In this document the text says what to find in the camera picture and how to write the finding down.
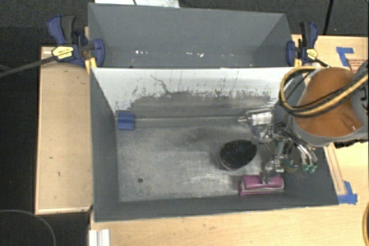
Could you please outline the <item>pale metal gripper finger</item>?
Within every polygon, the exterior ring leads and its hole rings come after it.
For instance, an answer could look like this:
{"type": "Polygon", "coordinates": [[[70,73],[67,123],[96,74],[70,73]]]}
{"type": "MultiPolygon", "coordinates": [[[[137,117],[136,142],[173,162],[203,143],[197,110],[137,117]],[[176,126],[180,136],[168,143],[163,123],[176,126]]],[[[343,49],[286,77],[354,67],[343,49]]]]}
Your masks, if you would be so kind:
{"type": "Polygon", "coordinates": [[[273,162],[269,161],[264,165],[262,172],[260,173],[261,182],[263,184],[268,184],[272,174],[273,174],[273,162]]]}
{"type": "Polygon", "coordinates": [[[282,177],[285,172],[283,160],[273,160],[273,177],[282,177]]]}

